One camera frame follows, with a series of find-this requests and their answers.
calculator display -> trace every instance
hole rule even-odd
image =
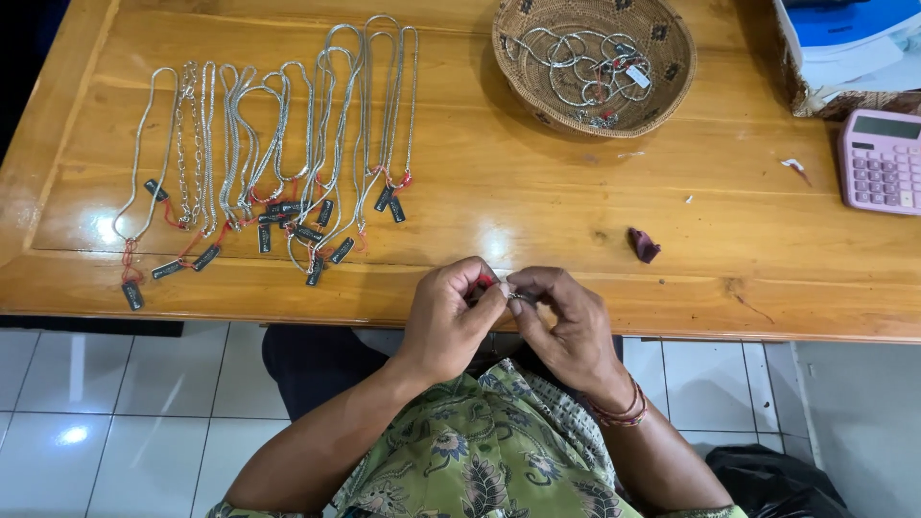
[[[896,136],[916,140],[921,135],[921,124],[874,117],[857,117],[854,122],[854,131],[856,133]]]

dark trousers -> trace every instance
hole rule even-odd
[[[577,391],[557,380],[527,344],[511,358],[577,397]],[[367,347],[348,327],[273,324],[262,339],[262,361],[278,383],[288,416],[296,421],[383,367],[387,355]]]

green batik shirt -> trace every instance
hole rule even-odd
[[[416,397],[332,500],[336,518],[639,518],[614,491],[600,429],[585,409],[505,359]],[[215,518],[298,516],[235,509]],[[744,518],[738,507],[671,517]]]

wooden table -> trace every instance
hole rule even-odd
[[[499,273],[567,268],[608,301],[618,333],[921,341],[921,220],[842,205],[838,126],[790,116],[768,2],[673,4],[700,53],[690,95],[659,130],[613,141],[553,133],[518,106],[490,44],[494,0],[73,0],[0,172],[0,312],[400,325],[426,270],[479,254]],[[151,72],[189,59],[309,63],[333,24],[380,12],[421,35],[408,220],[369,209],[368,252],[308,288],[280,234],[259,255],[255,229],[230,235],[201,273],[150,280],[189,239],[159,209],[138,249],[146,306],[130,312],[110,224]],[[143,179],[158,176],[169,125],[158,87]],[[303,163],[295,89],[286,171]],[[244,102],[268,138],[272,103]],[[219,185],[221,130],[215,139]],[[812,187],[780,165],[789,158]],[[176,177],[173,164],[173,193]],[[140,199],[127,224],[146,215]],[[630,250],[631,226],[661,243],[653,264]]]

woven basket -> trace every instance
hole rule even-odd
[[[511,40],[538,27],[556,34],[585,29],[629,34],[651,63],[652,91],[641,101],[615,96],[600,107],[562,102],[550,86],[548,67]],[[684,99],[697,67],[691,33],[664,0],[502,0],[493,21],[493,50],[515,97],[537,120],[565,133],[613,138],[640,136],[664,123]],[[614,110],[618,121],[613,129],[594,127],[574,117],[578,110],[589,116]]]

